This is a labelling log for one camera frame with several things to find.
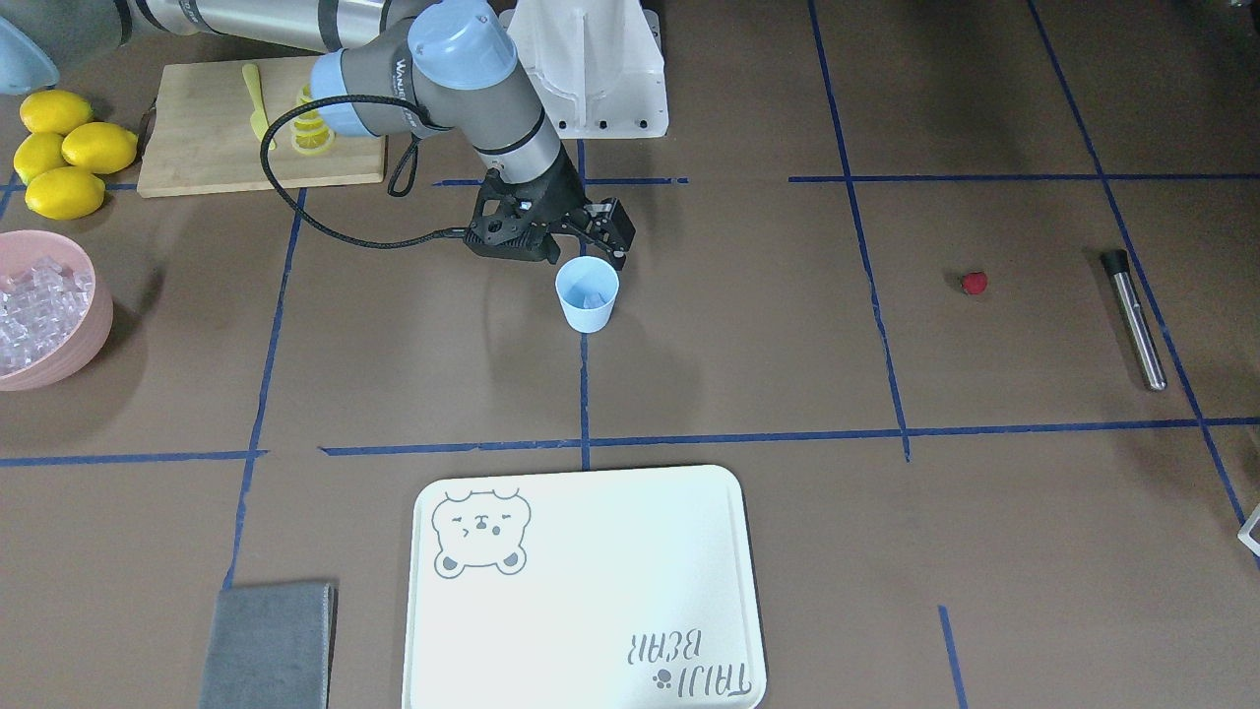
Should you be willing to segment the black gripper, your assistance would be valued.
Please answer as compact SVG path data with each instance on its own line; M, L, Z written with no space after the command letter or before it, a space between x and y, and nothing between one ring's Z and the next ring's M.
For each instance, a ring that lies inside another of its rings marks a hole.
M472 254L557 264L561 248L554 235L571 237L580 254L625 268L636 229L616 198L591 203L580 171L566 149L544 174L525 183L509 183L500 171L485 175L475 215L462 235Z

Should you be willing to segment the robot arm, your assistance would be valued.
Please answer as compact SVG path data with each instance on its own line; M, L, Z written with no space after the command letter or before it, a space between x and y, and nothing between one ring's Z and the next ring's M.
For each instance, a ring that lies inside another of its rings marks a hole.
M3 91L30 94L136 37L215 34L318 53L314 105L341 136L456 130L488 173L459 239L490 259L557 262L567 234L621 269L635 228L614 198L590 201L547 110L485 1L5 1Z

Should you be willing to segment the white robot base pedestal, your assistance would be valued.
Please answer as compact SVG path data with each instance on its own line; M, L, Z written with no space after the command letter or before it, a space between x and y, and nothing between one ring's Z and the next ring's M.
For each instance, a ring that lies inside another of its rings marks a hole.
M639 1L519 1L499 15L562 139L667 133L662 20Z

